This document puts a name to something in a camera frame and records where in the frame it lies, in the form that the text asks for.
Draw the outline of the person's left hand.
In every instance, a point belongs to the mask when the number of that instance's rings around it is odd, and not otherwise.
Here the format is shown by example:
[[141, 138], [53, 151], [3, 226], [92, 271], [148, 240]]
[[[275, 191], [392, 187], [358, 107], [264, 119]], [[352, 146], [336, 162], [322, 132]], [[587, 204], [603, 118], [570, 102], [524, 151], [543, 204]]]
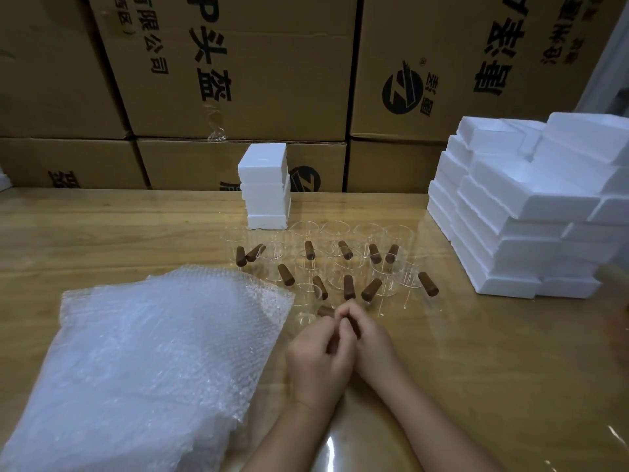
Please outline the person's left hand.
[[338, 361], [332, 354], [319, 351], [314, 341], [315, 323], [302, 330], [288, 346], [291, 393], [294, 388], [298, 392], [307, 388], [321, 391], [324, 387], [345, 390], [353, 373], [355, 361]]

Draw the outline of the person's right hand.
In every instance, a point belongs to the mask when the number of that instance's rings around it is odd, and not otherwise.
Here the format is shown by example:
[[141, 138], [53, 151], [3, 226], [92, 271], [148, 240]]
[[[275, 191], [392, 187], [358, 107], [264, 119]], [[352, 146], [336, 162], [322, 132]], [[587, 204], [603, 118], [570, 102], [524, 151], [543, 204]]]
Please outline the person's right hand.
[[356, 371], [372, 389], [382, 386], [399, 365], [389, 333], [377, 324], [379, 332], [374, 337], [357, 339], [355, 360]]

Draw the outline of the person's left forearm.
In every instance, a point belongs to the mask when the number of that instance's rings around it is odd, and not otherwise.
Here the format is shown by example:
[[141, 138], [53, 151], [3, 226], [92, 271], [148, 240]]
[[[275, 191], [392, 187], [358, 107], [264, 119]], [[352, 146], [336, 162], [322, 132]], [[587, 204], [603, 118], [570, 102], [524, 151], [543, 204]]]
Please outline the person's left forearm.
[[309, 472], [344, 389], [294, 388], [286, 407], [241, 472]]

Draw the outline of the person's right forearm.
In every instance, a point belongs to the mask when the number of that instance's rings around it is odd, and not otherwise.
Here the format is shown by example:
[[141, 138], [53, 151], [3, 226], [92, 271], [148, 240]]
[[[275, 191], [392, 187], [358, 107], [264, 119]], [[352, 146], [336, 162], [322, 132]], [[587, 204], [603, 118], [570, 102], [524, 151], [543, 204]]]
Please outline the person's right forearm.
[[367, 366], [360, 375], [399, 422], [424, 472], [503, 472], [404, 369]]

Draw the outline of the group of clear glass cups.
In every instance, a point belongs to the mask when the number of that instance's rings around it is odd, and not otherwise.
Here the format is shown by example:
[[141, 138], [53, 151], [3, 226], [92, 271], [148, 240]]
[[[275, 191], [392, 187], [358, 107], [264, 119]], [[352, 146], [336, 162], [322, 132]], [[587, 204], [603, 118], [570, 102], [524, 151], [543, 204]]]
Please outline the group of clear glass cups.
[[320, 317], [333, 317], [347, 300], [362, 306], [405, 290], [428, 298], [439, 294], [427, 258], [413, 250], [418, 233], [405, 225], [381, 227], [342, 221], [303, 220], [287, 231], [223, 230], [229, 262], [295, 294], [291, 328], [299, 332]]

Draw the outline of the short stack of foam blocks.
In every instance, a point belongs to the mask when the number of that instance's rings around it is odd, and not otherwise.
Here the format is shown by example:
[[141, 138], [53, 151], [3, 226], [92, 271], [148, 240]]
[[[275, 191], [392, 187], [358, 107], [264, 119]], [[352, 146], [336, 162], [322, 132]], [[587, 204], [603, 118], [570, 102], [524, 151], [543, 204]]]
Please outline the short stack of foam blocks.
[[285, 230], [291, 206], [286, 143], [251, 143], [238, 164], [248, 229]]

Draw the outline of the pile of bubble wrap sheets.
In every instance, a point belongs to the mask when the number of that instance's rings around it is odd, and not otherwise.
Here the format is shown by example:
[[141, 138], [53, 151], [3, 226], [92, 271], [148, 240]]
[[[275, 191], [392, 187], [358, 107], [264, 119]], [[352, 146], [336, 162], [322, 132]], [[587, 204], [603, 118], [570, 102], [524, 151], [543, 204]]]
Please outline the pile of bubble wrap sheets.
[[294, 300], [200, 265], [65, 292], [0, 472], [218, 472]]

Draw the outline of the large pile of foam blocks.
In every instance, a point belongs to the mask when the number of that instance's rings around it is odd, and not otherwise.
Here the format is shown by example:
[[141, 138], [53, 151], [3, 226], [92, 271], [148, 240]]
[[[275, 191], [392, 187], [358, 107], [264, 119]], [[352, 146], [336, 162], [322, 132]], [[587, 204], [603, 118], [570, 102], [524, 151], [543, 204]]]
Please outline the large pile of foam blocks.
[[590, 298], [629, 246], [629, 117], [464, 116], [427, 209], [476, 293]]

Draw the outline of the clear tape scrap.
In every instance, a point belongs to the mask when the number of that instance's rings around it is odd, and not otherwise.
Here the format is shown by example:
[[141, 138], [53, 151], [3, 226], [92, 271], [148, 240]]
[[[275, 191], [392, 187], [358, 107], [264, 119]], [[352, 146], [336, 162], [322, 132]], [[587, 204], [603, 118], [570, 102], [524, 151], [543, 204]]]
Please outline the clear tape scrap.
[[220, 109], [213, 106], [205, 106], [208, 122], [208, 142], [223, 142], [226, 140], [224, 129], [224, 116]]

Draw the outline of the stack of brown cardboard boxes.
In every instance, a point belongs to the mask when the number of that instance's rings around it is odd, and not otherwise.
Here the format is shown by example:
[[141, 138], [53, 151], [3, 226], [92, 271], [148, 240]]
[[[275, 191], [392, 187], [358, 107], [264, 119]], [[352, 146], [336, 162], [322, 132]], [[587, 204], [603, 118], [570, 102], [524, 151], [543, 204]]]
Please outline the stack of brown cardboard boxes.
[[[16, 187], [236, 189], [219, 148], [438, 144], [463, 116], [575, 109], [629, 0], [0, 0]], [[226, 140], [208, 142], [205, 106]]]

